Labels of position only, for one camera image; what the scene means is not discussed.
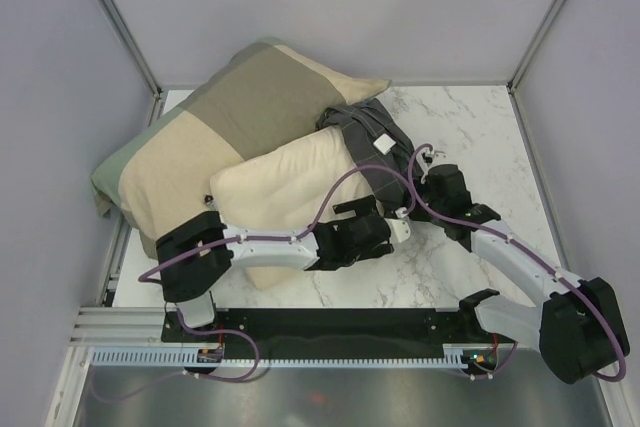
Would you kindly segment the dark grey plaid pillowcase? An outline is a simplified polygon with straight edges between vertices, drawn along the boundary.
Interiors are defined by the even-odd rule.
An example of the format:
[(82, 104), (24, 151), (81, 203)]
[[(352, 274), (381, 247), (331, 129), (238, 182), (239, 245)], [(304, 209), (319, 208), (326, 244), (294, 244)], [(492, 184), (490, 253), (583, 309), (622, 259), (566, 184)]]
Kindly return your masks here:
[(413, 210), (415, 202), (405, 181), (418, 180), (423, 171), (419, 166), (409, 169), (415, 147), (380, 100), (327, 108), (316, 121), (316, 128), (327, 127), (341, 131), (356, 166), (372, 167), (362, 175), (386, 214), (395, 214), (400, 208)]

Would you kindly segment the cream pillow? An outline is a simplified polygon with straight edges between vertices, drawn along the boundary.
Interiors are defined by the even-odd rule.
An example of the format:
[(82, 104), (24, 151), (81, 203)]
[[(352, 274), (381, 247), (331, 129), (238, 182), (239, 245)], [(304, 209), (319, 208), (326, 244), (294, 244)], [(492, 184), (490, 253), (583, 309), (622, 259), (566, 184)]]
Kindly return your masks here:
[(222, 218), (236, 227), (301, 231), (354, 167), (341, 131), (328, 127), (219, 171), (210, 190)]

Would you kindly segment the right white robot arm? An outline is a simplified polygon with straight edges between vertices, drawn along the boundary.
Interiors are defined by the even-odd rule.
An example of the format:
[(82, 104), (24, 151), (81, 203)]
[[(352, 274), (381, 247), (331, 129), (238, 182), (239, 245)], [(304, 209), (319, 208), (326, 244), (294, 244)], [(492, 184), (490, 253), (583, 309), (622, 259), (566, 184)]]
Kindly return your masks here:
[(495, 210), (472, 201), (456, 165), (438, 165), (424, 177), (409, 171), (407, 177), (426, 219), (493, 265), (529, 300), (522, 305), (489, 291), (468, 297), (471, 308), (456, 319), (463, 338), (476, 342), (489, 333), (505, 336), (536, 350), (567, 384), (591, 375), (608, 382), (625, 377), (630, 345), (608, 282), (585, 280), (538, 253)]

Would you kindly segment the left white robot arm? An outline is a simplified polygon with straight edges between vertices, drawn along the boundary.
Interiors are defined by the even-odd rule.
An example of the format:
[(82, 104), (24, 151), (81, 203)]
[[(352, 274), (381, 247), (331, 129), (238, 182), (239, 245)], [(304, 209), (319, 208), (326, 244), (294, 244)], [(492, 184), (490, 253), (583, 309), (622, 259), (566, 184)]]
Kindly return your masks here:
[(382, 217), (372, 196), (334, 211), (352, 215), (302, 232), (250, 230), (224, 222), (217, 211), (199, 214), (156, 242), (164, 301), (178, 307), (189, 335), (208, 341), (219, 327), (211, 289), (227, 271), (336, 271), (391, 254), (410, 236), (408, 223)]

